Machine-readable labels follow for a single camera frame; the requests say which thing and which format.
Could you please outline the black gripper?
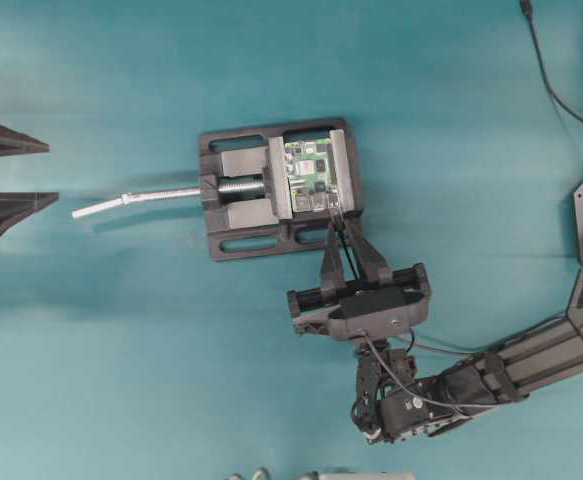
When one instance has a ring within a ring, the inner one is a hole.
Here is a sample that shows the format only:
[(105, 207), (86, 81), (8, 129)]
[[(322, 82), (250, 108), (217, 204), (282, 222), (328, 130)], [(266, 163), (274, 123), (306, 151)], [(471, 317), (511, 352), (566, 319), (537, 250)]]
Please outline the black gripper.
[(344, 226), (358, 270), (366, 282), (345, 282), (339, 240), (331, 222), (320, 273), (321, 289), (287, 293), (295, 333), (350, 342), (368, 336), (377, 341), (400, 336), (424, 322), (432, 294), (425, 266), (417, 263), (396, 270), (391, 280), (387, 261), (360, 228), (349, 219), (344, 220)]

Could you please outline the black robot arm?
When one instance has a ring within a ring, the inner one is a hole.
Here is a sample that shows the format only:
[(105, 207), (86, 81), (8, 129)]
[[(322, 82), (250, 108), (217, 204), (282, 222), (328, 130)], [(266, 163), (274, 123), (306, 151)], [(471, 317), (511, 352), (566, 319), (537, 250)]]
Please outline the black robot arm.
[[(206, 133), (199, 167), (196, 187), (159, 198), (200, 198), (212, 259), (322, 252), (320, 284), (288, 293), (290, 316), (299, 335), (353, 346), (350, 417), (369, 443), (436, 436), (583, 373), (583, 182), (574, 193), (581, 267), (566, 311), (418, 378), (415, 342), (401, 349), (390, 342), (427, 319), (432, 288), (423, 264), (395, 270), (364, 237), (359, 162), (345, 120)], [(272, 244), (225, 249), (257, 238)]]

